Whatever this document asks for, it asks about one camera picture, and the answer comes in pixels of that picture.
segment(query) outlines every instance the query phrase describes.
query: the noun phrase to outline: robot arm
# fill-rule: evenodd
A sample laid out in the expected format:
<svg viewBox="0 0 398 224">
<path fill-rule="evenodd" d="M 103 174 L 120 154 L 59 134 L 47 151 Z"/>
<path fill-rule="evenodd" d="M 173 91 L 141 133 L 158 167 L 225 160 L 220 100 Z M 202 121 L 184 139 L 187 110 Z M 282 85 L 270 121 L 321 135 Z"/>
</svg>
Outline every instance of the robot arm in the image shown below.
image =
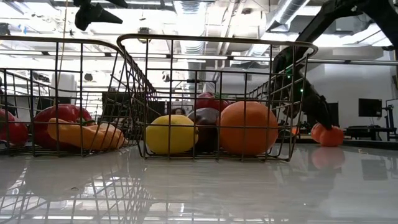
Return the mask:
<svg viewBox="0 0 398 224">
<path fill-rule="evenodd" d="M 324 3 L 320 12 L 306 26 L 296 41 L 314 42 L 336 19 L 356 16 L 362 13 L 367 14 L 380 27 L 395 48 L 398 47 L 398 26 L 396 25 L 398 14 L 389 0 L 330 0 Z M 272 72 L 283 71 L 283 69 L 293 64 L 293 53 L 295 54 L 295 58 L 298 59 L 302 58 L 307 50 L 306 47 L 296 47 L 295 50 L 293 50 L 293 47 L 287 47 L 275 57 Z M 295 69 L 295 73 L 292 74 L 294 80 L 303 77 L 299 70 L 299 68 Z M 291 82 L 284 81 L 283 77 L 277 77 L 270 84 L 271 88 L 275 91 L 289 83 Z M 304 94 L 302 111 L 307 115 L 313 116 L 327 129 L 331 129 L 331 118 L 325 97 L 320 96 L 308 80 L 306 80 L 304 90 L 301 92 L 300 90 L 303 88 L 302 83 L 299 82 L 294 85 L 295 93 L 293 101 L 300 101 L 302 94 Z M 276 93 L 276 96 L 273 97 L 289 97 L 289 91 L 286 88 Z M 291 116 L 291 114 L 296 116 L 299 109 L 300 106 L 295 105 L 293 113 L 289 110 L 285 110 L 284 113 L 287 116 Z"/>
</svg>

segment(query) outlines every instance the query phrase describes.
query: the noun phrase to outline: exposed ductwork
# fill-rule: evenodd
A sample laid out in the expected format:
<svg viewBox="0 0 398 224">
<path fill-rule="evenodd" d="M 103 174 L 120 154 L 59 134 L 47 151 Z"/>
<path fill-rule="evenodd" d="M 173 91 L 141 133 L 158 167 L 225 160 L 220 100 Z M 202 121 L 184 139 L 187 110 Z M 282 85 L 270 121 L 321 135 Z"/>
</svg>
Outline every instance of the exposed ductwork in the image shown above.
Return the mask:
<svg viewBox="0 0 398 224">
<path fill-rule="evenodd" d="M 204 36 L 206 31 L 207 3 L 200 1 L 174 1 L 174 7 L 178 16 L 178 34 Z M 204 54 L 205 42 L 180 41 L 182 54 Z M 188 62 L 188 69 L 198 70 L 201 63 Z M 198 79 L 203 79 L 204 72 L 198 73 Z M 195 72 L 188 72 L 188 79 L 195 79 Z"/>
<path fill-rule="evenodd" d="M 279 28 L 283 31 L 289 31 L 290 23 L 296 17 L 299 9 L 307 5 L 310 0 L 280 0 L 278 8 L 268 13 L 266 32 L 260 39 L 267 39 L 267 31 Z M 264 54 L 268 49 L 268 45 L 253 45 L 247 52 L 246 56 L 258 57 Z"/>
</svg>

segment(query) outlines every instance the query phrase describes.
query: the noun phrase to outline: desk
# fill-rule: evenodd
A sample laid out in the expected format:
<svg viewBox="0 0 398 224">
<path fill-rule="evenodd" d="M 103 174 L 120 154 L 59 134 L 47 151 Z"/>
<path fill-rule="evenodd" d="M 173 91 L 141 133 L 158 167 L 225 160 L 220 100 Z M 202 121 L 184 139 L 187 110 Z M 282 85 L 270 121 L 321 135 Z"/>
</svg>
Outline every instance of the desk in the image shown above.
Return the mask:
<svg viewBox="0 0 398 224">
<path fill-rule="evenodd" d="M 395 132 L 396 128 L 381 128 L 379 126 L 352 126 L 348 127 L 345 131 L 345 135 L 351 136 L 352 138 L 371 138 L 372 141 L 376 141 L 376 134 L 380 132 Z"/>
</svg>

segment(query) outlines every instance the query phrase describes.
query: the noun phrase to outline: orange bell pepper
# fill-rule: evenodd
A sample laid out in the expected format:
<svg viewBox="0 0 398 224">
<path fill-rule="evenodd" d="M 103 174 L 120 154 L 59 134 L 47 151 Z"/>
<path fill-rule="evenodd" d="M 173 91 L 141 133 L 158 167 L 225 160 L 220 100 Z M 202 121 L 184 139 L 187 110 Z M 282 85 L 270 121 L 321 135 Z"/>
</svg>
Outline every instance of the orange bell pepper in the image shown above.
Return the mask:
<svg viewBox="0 0 398 224">
<path fill-rule="evenodd" d="M 57 140 L 56 120 L 56 118 L 51 118 L 49 123 L 53 124 L 49 124 L 47 127 L 49 136 L 54 140 Z M 78 123 L 65 123 L 69 122 L 58 119 L 59 141 L 80 147 L 80 125 Z M 111 124 L 109 124 L 109 127 L 108 124 L 83 126 L 82 131 L 83 149 L 89 150 L 91 148 L 92 150 L 103 151 L 107 149 L 119 149 L 124 144 L 123 133 Z"/>
</svg>

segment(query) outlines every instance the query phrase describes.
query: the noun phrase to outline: glossy white tabletop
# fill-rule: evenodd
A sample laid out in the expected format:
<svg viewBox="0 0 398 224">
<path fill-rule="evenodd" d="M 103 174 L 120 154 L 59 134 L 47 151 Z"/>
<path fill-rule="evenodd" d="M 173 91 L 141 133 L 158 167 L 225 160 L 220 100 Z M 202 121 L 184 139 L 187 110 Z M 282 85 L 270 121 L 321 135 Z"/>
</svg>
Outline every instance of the glossy white tabletop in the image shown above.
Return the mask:
<svg viewBox="0 0 398 224">
<path fill-rule="evenodd" d="M 292 161 L 0 157 L 0 223 L 398 223 L 398 151 Z"/>
</svg>

